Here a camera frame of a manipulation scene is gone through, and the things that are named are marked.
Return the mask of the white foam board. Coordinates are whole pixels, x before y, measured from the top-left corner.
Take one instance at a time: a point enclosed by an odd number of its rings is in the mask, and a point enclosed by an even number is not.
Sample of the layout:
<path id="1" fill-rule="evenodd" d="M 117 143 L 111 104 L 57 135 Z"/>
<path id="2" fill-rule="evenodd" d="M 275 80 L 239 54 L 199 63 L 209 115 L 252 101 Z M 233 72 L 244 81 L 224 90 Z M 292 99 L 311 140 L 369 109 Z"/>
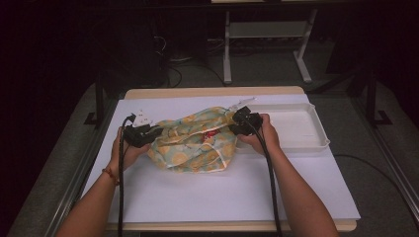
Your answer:
<path id="1" fill-rule="evenodd" d="M 250 105 L 309 103 L 305 95 L 257 95 Z M 180 119 L 206 108 L 228 108 L 238 96 L 136 99 L 118 102 L 89 179 L 95 181 L 108 162 L 118 127 L 139 111 L 154 122 Z M 329 146 L 320 152 L 285 152 L 336 221 L 357 220 L 360 214 Z M 126 171 L 125 189 L 116 192 L 108 223 L 126 225 L 174 222 L 274 220 L 266 160 L 246 144 L 223 171 L 176 173 L 158 168 L 147 156 Z"/>

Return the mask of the white plastic tray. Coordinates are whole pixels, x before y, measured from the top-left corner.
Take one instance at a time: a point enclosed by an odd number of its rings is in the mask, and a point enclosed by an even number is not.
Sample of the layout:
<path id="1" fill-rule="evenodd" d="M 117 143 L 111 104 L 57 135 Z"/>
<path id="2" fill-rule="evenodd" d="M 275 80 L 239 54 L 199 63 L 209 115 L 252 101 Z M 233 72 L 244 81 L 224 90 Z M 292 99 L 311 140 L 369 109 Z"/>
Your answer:
<path id="1" fill-rule="evenodd" d="M 310 103 L 250 105 L 254 113 L 267 114 L 285 152 L 310 153 L 326 149 L 328 139 L 315 105 Z"/>

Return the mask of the person's right hand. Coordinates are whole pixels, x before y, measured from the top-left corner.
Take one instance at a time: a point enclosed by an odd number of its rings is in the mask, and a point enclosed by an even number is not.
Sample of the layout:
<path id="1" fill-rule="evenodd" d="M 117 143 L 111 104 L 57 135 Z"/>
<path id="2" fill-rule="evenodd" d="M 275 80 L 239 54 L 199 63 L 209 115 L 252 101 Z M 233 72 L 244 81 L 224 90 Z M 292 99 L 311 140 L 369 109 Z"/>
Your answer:
<path id="1" fill-rule="evenodd" d="M 265 142 L 266 150 L 269 152 L 269 154 L 271 156 L 277 156 L 282 152 L 278 133 L 276 129 L 272 126 L 269 115 L 260 114 L 260 117 L 262 118 L 263 123 L 258 131 L 258 134 Z M 239 134 L 238 139 L 241 142 L 244 142 L 252 146 L 257 153 L 262 155 L 265 154 L 265 149 L 263 148 L 263 145 L 256 134 L 249 136 Z"/>

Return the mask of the orange slice print cloth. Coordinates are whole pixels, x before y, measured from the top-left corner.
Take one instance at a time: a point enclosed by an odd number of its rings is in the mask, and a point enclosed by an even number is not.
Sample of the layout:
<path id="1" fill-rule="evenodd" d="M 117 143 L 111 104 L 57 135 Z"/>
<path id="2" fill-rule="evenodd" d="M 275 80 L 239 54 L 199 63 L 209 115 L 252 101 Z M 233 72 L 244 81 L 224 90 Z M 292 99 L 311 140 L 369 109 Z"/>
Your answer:
<path id="1" fill-rule="evenodd" d="M 178 173 L 223 171 L 235 155 L 237 136 L 229 129 L 234 111 L 212 107 L 184 118 L 162 120 L 162 133 L 149 158 L 160 169 Z"/>

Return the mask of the white metal table frame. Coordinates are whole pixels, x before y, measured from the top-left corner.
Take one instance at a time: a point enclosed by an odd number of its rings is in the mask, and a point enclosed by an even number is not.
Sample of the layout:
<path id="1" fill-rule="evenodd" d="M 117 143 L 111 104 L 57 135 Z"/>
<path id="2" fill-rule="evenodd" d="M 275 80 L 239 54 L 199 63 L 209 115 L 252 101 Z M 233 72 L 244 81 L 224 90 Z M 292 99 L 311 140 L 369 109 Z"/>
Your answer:
<path id="1" fill-rule="evenodd" d="M 289 22 L 232 22 L 230 13 L 225 13 L 224 24 L 224 53 L 223 53 L 223 82 L 232 83 L 230 66 L 231 39 L 280 39 L 300 38 L 301 45 L 293 52 L 294 61 L 304 83 L 311 83 L 303 56 L 314 26 L 318 10 L 312 9 L 306 21 Z"/>

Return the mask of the black metal stand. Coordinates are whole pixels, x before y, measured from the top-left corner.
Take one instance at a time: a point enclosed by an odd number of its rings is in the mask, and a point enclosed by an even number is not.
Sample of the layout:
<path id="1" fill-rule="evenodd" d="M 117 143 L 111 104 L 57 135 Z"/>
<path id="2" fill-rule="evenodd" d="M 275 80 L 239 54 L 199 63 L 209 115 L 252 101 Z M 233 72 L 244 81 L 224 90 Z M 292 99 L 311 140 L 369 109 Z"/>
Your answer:
<path id="1" fill-rule="evenodd" d="M 392 124 L 385 111 L 376 110 L 377 76 L 371 71 L 367 81 L 366 119 L 372 127 L 382 124 Z"/>
<path id="2" fill-rule="evenodd" d="M 96 112 L 89 113 L 84 123 L 95 125 L 96 127 L 98 127 L 101 125 L 104 119 L 104 114 L 105 114 L 104 87 L 103 87 L 102 74 L 99 74 L 95 80 L 95 105 L 96 105 Z"/>

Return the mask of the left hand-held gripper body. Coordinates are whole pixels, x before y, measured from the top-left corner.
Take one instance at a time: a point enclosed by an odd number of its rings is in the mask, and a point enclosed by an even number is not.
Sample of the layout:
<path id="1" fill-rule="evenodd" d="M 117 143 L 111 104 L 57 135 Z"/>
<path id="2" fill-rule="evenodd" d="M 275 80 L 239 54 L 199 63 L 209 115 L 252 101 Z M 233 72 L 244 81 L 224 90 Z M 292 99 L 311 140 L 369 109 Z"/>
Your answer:
<path id="1" fill-rule="evenodd" d="M 125 141 L 134 147 L 142 147 L 154 141 L 155 136 L 150 132 L 151 120 L 143 111 L 139 111 L 128 118 L 131 125 L 125 127 Z"/>

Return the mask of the person's left hand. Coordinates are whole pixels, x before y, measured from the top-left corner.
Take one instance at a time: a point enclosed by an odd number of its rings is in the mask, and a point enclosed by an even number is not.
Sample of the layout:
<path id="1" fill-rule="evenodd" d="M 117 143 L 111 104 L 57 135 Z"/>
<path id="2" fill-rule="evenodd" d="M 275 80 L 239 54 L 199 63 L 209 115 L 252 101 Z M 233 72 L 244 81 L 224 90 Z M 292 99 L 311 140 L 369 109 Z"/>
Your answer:
<path id="1" fill-rule="evenodd" d="M 126 170 L 128 167 L 133 165 L 137 158 L 146 153 L 150 148 L 150 144 L 145 144 L 142 147 L 138 148 L 135 146 L 130 146 L 126 141 L 122 139 L 122 129 L 119 128 L 117 136 L 113 142 L 113 148 L 111 153 L 111 160 L 108 164 L 108 167 L 112 170 L 113 174 L 116 175 L 119 172 L 120 167 L 120 149 L 123 150 L 124 161 L 123 161 L 123 170 Z"/>

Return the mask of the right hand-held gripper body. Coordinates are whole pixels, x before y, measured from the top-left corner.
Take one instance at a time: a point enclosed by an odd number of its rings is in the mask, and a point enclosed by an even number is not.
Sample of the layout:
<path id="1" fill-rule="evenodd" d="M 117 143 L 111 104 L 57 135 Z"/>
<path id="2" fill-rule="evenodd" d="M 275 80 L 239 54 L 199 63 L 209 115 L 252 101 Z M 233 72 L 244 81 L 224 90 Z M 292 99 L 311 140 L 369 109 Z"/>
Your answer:
<path id="1" fill-rule="evenodd" d="M 231 106 L 229 109 L 232 112 L 236 113 L 239 109 L 243 107 L 248 108 L 248 106 L 254 101 L 255 101 L 255 98 L 241 100 L 239 103 Z M 259 128 L 261 127 L 263 123 L 260 115 L 258 113 L 252 113 L 251 110 L 250 110 L 250 114 L 246 118 L 232 119 L 232 120 L 234 121 L 234 124 L 242 124 L 244 126 L 245 133 L 243 135 L 254 134 L 255 132 L 259 130 Z"/>

